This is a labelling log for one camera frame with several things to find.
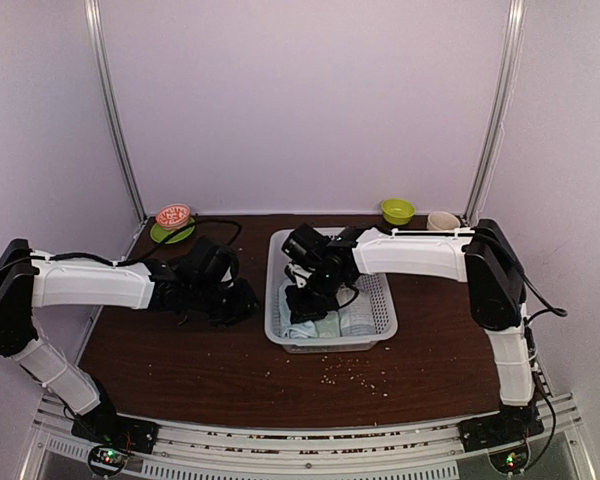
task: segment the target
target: white plastic basket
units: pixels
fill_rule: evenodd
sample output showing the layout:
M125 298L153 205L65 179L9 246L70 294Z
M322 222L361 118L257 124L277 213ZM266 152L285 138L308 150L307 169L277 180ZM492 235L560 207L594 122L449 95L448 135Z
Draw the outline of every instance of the white plastic basket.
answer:
M335 236L342 228L318 228L323 235ZM284 338L280 331L278 292L287 278L284 273L289 257L282 252L282 244L291 230L280 230L271 236L267 264L267 290L264 306L264 331L273 343L282 345L289 353L357 352L369 350L381 340L393 337L398 331L398 319L393 307L389 282L384 274L361 275L356 286L367 292L371 299L375 335L336 338Z

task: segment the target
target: robotic arm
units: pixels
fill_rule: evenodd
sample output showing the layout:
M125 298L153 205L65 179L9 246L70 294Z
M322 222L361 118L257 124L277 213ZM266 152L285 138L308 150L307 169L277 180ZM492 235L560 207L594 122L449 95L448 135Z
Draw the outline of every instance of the robotic arm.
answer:
M523 270L492 220L453 232L347 228L335 239L308 225L294 230L283 251L290 257L286 289L294 323L338 310L342 286L356 291L362 274L431 275L468 283L471 316L484 329L500 379L500 413L460 425L465 450L489 448L542 432L534 406L535 344L525 324Z
M238 277L235 252L208 237L200 237L186 256L169 262L148 259L121 266L97 258L32 252L26 240L13 240L0 258L0 355L60 397L76 417L74 435L150 453L157 425L117 415L104 387L38 332L32 307L196 310L217 325L231 325L249 317L257 300L246 280Z

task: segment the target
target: red bowl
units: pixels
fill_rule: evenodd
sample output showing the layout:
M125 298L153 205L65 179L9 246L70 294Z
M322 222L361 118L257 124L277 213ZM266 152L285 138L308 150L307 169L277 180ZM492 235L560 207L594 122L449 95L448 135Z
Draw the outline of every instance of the red bowl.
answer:
M175 203L164 207L158 215L156 222L165 230L177 230L189 223L191 208L182 203Z

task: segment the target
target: dark brown tabletop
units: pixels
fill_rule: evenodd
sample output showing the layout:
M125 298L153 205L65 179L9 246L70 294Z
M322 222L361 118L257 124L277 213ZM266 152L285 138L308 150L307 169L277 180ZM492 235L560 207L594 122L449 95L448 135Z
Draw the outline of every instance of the dark brown tabletop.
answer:
M373 216L223 217L244 231L234 244L240 273L264 303L271 235L302 222L371 224ZM152 222L134 249L153 246ZM415 218L410 228L424 228ZM230 225L200 225L158 256L187 252L199 235L231 237ZM469 315L467 287L451 280L390 275L398 333L367 352L292 355L264 334L263 308L218 329L182 317L106 307L80 366L106 386L123 413L206 424L320 428L384 425L498 408L498 379L484 332Z

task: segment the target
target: metal pole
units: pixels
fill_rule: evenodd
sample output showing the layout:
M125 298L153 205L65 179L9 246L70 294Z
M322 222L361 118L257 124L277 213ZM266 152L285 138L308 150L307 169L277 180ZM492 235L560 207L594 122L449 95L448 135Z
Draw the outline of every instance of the metal pole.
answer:
M109 71L109 63L107 60L107 52L105 49L104 35L102 33L102 22L100 20L100 3L99 0L85 0L87 10L87 25L89 27L89 35L93 44L93 51L96 56L96 64L98 74L100 76L100 86L104 97L105 109L109 123L111 138L118 157L118 163L122 169L127 192L131 197L133 209L139 222L143 222L147 218L147 213L140 198L138 184L131 168L129 160L129 152L124 141L122 133L122 125L120 124L120 116L116 105L115 96L113 94L113 84L111 83L111 72Z
M464 213L465 221L471 226L478 222L480 211L489 191L496 156L502 140L502 122L516 75L516 65L522 39L523 16L524 0L511 0L493 109L480 155L478 171Z

